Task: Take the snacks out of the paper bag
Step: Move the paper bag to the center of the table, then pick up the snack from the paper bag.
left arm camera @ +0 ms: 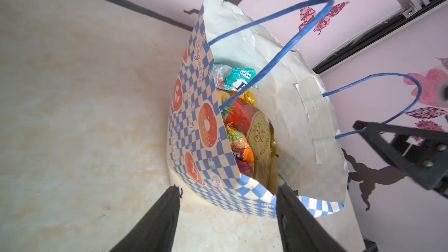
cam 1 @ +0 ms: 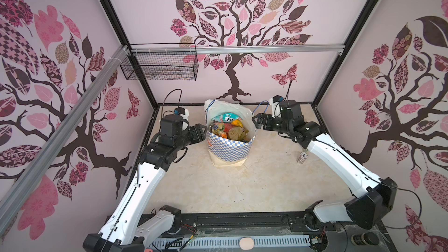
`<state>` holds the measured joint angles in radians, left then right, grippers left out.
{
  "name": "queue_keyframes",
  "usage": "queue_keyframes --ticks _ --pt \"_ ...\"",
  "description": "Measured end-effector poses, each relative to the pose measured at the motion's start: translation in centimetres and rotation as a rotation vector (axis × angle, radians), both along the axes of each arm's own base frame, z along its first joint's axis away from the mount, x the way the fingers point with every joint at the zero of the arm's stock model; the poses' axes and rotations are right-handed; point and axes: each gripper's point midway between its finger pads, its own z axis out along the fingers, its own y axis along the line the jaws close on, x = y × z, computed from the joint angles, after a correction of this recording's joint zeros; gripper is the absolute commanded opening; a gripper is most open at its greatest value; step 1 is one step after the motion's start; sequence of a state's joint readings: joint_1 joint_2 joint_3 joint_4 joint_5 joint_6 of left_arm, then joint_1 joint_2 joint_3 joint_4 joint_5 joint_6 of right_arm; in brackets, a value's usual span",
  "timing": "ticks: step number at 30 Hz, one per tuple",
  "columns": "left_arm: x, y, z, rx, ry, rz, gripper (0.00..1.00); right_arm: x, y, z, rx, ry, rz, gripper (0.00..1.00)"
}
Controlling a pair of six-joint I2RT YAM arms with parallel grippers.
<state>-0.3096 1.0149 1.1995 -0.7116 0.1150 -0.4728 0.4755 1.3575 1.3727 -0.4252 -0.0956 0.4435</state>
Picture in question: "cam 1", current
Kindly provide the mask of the teal snack packet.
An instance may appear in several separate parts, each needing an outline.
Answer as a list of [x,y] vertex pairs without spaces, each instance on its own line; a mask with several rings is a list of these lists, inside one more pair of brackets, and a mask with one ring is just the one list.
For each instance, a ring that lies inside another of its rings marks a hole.
[[217,115],[212,118],[212,121],[217,123],[232,123],[235,120],[241,120],[241,118],[238,115],[230,112]]

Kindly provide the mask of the blue checkered paper bag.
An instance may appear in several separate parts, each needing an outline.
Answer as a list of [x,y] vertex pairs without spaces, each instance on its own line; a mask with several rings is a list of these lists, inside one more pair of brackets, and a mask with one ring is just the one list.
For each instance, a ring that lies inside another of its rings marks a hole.
[[212,164],[216,168],[242,166],[256,139],[253,110],[240,104],[220,100],[204,103],[206,141]]

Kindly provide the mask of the gold candy bag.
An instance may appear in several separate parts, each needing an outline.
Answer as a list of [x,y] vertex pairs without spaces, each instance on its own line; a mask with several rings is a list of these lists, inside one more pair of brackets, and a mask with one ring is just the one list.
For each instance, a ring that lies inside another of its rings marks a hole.
[[231,141],[249,142],[251,140],[247,129],[235,127],[231,123],[214,122],[210,126],[210,131],[218,137]]

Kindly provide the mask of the yellow snack packet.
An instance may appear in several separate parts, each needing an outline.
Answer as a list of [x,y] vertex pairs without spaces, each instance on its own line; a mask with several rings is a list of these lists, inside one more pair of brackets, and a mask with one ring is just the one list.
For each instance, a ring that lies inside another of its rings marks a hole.
[[233,121],[231,122],[231,125],[233,125],[233,126],[235,126],[235,127],[241,127],[241,128],[244,127],[243,124],[242,124],[242,122],[241,122],[239,119],[233,120]]

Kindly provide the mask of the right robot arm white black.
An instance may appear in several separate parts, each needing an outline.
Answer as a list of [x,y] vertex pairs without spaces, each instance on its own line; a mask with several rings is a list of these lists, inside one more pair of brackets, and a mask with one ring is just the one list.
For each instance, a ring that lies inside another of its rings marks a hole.
[[325,203],[316,201],[304,214],[304,224],[310,231],[318,231],[327,223],[352,222],[363,229],[372,229],[394,205],[397,184],[391,178],[374,174],[324,132],[316,122],[307,122],[301,105],[294,100],[273,98],[272,114],[259,113],[252,117],[258,129],[274,131],[304,150],[320,158],[348,186],[352,198],[347,201]]

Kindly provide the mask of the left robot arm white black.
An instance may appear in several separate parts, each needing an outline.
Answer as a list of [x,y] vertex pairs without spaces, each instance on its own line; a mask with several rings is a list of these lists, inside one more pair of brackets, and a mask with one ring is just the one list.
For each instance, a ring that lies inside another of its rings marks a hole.
[[206,126],[191,126],[185,115],[161,119],[160,131],[142,151],[135,176],[119,205],[99,233],[87,235],[87,252],[143,252],[160,235],[180,226],[181,211],[166,206],[143,224],[140,220],[150,197],[180,151],[206,139]]

